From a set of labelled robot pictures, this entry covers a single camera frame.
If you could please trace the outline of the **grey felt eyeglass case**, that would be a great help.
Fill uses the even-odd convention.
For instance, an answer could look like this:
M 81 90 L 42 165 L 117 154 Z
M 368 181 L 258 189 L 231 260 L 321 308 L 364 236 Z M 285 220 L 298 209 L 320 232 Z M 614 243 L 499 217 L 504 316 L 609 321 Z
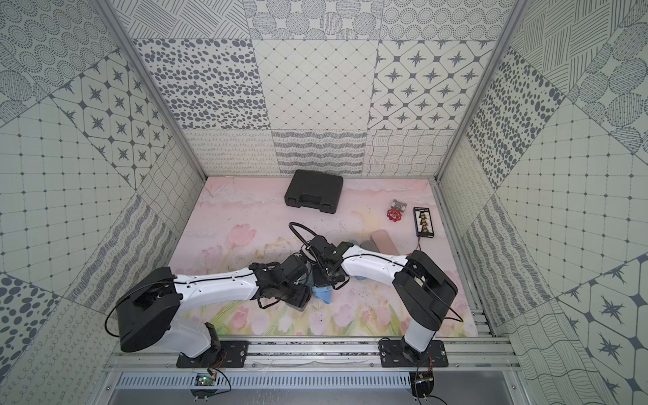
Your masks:
M 377 253 L 380 252 L 380 250 L 378 249 L 374 241 L 363 241 L 359 246 L 366 251 L 377 252 Z

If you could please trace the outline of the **dark grey eyeglass case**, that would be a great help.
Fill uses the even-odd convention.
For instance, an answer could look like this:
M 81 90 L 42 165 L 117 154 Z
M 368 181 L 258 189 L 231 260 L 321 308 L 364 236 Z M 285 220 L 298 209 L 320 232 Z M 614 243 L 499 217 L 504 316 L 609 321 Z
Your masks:
M 312 297 L 312 288 L 308 285 L 297 285 L 297 292 L 299 293 L 299 300 L 307 302 Z

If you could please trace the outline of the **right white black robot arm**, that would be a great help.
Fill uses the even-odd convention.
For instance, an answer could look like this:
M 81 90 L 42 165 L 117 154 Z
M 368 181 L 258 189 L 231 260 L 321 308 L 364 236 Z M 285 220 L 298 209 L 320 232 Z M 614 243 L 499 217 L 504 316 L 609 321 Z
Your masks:
M 457 285 L 423 251 L 386 255 L 349 242 L 334 246 L 323 236 L 307 241 L 305 251 L 315 261 L 317 287 L 338 290 L 353 277 L 391 285 L 412 319 L 403 345 L 414 354 L 428 349 L 458 293 Z

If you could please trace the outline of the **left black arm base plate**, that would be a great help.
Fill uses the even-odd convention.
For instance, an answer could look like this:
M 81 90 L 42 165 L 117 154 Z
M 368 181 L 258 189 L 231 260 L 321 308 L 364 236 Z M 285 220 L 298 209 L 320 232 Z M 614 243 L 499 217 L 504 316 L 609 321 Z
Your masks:
M 180 354 L 175 365 L 179 369 L 243 368 L 249 341 L 221 341 L 218 349 L 210 348 L 194 359 Z

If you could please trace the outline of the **blue microfiber cloth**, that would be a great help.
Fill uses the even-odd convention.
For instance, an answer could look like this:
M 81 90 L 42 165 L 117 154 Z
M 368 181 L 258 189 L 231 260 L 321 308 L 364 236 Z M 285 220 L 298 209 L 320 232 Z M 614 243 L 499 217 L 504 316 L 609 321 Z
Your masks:
M 323 301 L 326 305 L 330 305 L 332 303 L 332 292 L 333 292 L 332 286 L 323 286 L 323 287 L 313 286 L 312 292 L 317 299 Z

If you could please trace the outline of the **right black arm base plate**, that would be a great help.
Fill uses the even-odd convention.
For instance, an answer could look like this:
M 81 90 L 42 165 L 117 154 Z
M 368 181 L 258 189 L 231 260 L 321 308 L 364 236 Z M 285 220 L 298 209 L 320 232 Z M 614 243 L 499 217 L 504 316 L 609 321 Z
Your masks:
M 445 345 L 440 340 L 431 340 L 424 352 L 411 348 L 404 339 L 397 341 L 387 337 L 380 339 L 377 347 L 383 368 L 419 367 L 423 369 L 449 366 Z

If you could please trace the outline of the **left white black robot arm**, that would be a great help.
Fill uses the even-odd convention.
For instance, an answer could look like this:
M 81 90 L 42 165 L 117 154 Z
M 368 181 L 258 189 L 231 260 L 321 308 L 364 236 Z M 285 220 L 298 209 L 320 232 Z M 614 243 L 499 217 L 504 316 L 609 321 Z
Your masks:
M 310 300 L 305 284 L 310 264 L 292 255 L 282 263 L 252 263 L 229 273 L 177 275 L 158 268 L 115 305 L 121 350 L 135 353 L 161 346 L 196 359 L 219 347 L 215 327 L 182 318 L 186 312 L 229 301 L 273 299 L 302 309 Z

